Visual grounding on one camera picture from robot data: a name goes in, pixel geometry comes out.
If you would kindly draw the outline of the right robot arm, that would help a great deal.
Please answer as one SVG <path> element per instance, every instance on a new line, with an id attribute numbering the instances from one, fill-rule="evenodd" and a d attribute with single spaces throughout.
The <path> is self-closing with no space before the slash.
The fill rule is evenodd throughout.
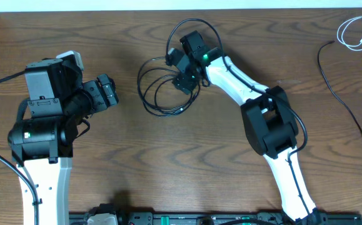
<path id="1" fill-rule="evenodd" d="M 269 164 L 281 196 L 282 210 L 294 224 L 321 224 L 306 188 L 297 157 L 297 117 L 285 91 L 262 85 L 238 69 L 220 47 L 210 48 L 199 32 L 180 40 L 182 49 L 167 48 L 166 63 L 179 70 L 174 85 L 184 93 L 197 81 L 221 88 L 239 106 L 250 146 Z"/>

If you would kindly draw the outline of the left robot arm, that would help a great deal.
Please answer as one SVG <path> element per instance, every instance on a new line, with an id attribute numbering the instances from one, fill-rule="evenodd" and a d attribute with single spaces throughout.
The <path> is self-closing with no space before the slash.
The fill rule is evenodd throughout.
<path id="1" fill-rule="evenodd" d="M 69 51 L 25 68 L 29 98 L 19 106 L 8 144 L 21 173 L 24 224 L 69 224 L 73 142 L 88 117 L 119 102 L 107 74 L 83 81 L 83 62 Z"/>

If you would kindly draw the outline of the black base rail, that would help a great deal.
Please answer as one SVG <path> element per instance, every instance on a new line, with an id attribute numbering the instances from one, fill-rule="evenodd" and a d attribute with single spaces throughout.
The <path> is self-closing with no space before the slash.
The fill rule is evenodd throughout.
<path id="1" fill-rule="evenodd" d="M 281 212 L 257 212 L 252 214 L 158 214 L 151 212 L 106 212 L 103 214 L 85 213 L 70 214 L 70 224 L 87 225 L 199 225 L 224 224 L 241 220 L 243 224 L 294 224 L 294 222 Z"/>

